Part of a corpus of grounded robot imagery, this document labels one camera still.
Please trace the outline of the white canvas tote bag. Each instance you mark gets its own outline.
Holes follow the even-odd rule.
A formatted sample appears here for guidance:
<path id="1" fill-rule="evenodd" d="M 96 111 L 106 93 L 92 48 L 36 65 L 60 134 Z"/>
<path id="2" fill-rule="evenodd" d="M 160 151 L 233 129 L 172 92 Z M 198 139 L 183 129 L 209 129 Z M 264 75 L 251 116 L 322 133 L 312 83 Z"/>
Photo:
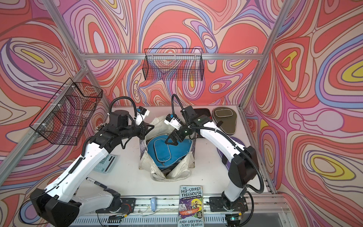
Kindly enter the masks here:
<path id="1" fill-rule="evenodd" d="M 150 173 L 154 181 L 175 182 L 191 176 L 195 167 L 196 139 L 187 136 L 177 146 L 166 144 L 174 127 L 164 123 L 166 116 L 154 118 L 154 125 L 145 139 L 140 140 L 139 169 Z"/>

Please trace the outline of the blue paddle case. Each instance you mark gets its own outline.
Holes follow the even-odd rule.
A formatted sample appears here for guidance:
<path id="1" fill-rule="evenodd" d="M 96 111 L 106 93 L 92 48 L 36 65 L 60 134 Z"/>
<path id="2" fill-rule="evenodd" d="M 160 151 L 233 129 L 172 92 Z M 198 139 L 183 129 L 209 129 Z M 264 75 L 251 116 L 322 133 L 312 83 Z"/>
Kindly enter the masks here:
<path id="1" fill-rule="evenodd" d="M 193 141 L 185 139 L 177 146 L 165 144 L 167 135 L 159 135 L 147 143 L 147 152 L 162 172 L 172 171 L 191 151 Z"/>

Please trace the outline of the green paddle case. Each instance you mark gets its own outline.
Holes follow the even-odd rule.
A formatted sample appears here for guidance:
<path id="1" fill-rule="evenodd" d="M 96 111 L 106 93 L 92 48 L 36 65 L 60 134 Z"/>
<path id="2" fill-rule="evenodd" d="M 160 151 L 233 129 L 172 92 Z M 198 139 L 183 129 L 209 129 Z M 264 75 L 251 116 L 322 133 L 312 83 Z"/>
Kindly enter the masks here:
<path id="1" fill-rule="evenodd" d="M 212 111 L 212 118 L 216 125 L 227 135 L 236 131 L 237 113 L 228 107 L 217 107 Z"/>

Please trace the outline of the black red paddle case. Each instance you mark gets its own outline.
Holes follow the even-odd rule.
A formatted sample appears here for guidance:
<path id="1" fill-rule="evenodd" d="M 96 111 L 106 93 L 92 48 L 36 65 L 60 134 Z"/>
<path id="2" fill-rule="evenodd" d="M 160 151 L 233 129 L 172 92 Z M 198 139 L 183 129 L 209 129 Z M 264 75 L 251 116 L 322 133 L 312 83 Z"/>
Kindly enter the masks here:
<path id="1" fill-rule="evenodd" d="M 196 112 L 197 116 L 205 115 L 212 119 L 212 114 L 208 108 L 195 108 L 194 111 Z"/>

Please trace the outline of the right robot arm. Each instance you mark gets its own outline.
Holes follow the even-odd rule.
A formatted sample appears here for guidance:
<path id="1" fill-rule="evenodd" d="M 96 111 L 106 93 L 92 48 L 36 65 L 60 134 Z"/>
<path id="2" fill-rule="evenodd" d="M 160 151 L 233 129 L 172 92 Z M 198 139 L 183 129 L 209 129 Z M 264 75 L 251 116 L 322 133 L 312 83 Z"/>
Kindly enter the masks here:
<path id="1" fill-rule="evenodd" d="M 216 146 L 230 163 L 229 184 L 222 192 L 221 203 L 226 210 L 233 210 L 238 200 L 248 189 L 261 194 L 264 180 L 260 171 L 257 153 L 252 146 L 245 147 L 223 132 L 217 124 L 205 115 L 197 115 L 192 106 L 183 107 L 179 97 L 171 97 L 172 113 L 165 118 L 165 124 L 174 128 L 165 143 L 177 146 L 184 139 L 198 134 Z"/>

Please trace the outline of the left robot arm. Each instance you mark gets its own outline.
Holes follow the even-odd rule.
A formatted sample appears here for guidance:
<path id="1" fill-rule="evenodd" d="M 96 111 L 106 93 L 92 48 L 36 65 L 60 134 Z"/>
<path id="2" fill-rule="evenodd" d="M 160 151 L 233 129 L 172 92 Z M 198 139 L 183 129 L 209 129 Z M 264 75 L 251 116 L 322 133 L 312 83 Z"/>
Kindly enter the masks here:
<path id="1" fill-rule="evenodd" d="M 93 169 L 118 145 L 122 148 L 130 139 L 144 139 L 154 128 L 145 122 L 150 111 L 136 107 L 132 102 L 134 116 L 126 110 L 109 108 L 109 122 L 94 136 L 86 139 L 81 155 L 53 182 L 44 189 L 36 188 L 30 201 L 37 215 L 54 227 L 68 227 L 84 214 L 106 210 L 117 213 L 123 203 L 119 192 L 95 181 L 103 190 L 94 195 L 76 197 L 75 193 Z"/>

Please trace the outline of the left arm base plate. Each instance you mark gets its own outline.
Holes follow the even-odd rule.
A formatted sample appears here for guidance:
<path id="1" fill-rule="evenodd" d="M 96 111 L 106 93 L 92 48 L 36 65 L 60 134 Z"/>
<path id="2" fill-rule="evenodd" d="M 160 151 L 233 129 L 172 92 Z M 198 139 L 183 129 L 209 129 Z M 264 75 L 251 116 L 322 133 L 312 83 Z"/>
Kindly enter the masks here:
<path id="1" fill-rule="evenodd" d="M 136 198 L 121 198 L 114 208 L 104 208 L 96 210 L 97 214 L 130 214 L 134 212 Z"/>

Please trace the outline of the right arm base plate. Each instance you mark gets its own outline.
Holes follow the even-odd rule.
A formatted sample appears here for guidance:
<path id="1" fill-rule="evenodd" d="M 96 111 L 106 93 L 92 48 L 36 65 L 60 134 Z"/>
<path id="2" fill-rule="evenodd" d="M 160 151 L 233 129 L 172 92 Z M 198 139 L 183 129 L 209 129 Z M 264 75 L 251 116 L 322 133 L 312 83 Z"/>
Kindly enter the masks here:
<path id="1" fill-rule="evenodd" d="M 210 197 L 207 204 L 212 212 L 240 212 L 249 210 L 246 199 L 239 197 L 236 201 L 229 201 L 225 197 Z"/>

